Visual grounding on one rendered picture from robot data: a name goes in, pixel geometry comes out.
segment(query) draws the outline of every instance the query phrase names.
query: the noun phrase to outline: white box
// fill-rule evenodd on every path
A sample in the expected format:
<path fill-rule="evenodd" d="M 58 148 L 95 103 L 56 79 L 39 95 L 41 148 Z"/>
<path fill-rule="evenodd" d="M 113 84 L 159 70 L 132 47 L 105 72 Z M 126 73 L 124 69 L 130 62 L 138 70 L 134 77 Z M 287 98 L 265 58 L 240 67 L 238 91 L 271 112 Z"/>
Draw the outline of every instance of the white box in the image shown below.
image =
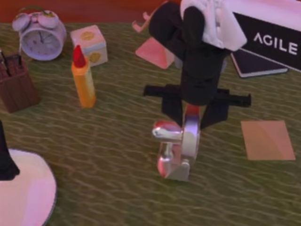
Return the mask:
<path fill-rule="evenodd" d="M 97 25 L 72 31 L 70 36 L 74 47 L 80 45 L 91 67 L 108 61 L 107 44 Z"/>

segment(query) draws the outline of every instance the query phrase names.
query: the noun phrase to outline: brown square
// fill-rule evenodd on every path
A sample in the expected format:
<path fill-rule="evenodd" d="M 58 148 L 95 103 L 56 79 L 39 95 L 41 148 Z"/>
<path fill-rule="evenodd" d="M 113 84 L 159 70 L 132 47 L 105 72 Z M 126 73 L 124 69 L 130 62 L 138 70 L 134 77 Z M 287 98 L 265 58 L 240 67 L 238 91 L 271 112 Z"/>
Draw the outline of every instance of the brown square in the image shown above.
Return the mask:
<path fill-rule="evenodd" d="M 249 160 L 295 160 L 284 121 L 242 121 Z"/>

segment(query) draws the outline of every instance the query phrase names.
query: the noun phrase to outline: orange bottle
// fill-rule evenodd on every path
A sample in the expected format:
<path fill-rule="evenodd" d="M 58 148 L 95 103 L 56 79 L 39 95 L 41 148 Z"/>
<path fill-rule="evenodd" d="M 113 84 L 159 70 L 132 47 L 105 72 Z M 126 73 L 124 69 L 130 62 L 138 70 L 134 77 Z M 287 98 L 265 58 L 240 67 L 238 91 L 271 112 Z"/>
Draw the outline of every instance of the orange bottle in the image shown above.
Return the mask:
<path fill-rule="evenodd" d="M 95 88 L 88 58 L 83 55 L 77 45 L 73 51 L 71 66 L 74 82 L 79 96 L 80 105 L 83 108 L 91 108 L 96 102 Z"/>

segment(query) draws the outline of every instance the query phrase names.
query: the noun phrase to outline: red bottle cap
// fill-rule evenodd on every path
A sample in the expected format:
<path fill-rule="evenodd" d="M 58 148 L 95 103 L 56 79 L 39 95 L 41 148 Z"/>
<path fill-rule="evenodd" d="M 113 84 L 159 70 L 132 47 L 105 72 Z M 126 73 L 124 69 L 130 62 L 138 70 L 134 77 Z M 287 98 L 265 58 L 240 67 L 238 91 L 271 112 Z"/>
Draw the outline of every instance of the red bottle cap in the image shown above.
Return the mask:
<path fill-rule="evenodd" d="M 73 63 L 75 67 L 84 67 L 86 66 L 86 60 L 83 52 L 81 51 L 80 45 L 77 45 L 73 50 Z"/>

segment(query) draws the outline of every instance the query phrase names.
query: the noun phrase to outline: box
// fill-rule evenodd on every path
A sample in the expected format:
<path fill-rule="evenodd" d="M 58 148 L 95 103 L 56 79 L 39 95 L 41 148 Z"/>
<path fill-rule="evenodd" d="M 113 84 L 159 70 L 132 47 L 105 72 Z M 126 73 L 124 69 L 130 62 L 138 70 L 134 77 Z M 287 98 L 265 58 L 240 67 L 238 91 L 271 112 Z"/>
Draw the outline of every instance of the box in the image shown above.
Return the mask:
<path fill-rule="evenodd" d="M 91 67 L 108 61 L 107 44 L 96 25 L 72 31 L 70 36 L 74 47 L 80 45 Z"/>
<path fill-rule="evenodd" d="M 9 113 L 40 102 L 38 93 L 29 77 L 25 63 L 19 65 L 19 55 L 6 57 L 9 73 L 0 60 L 0 97 Z"/>

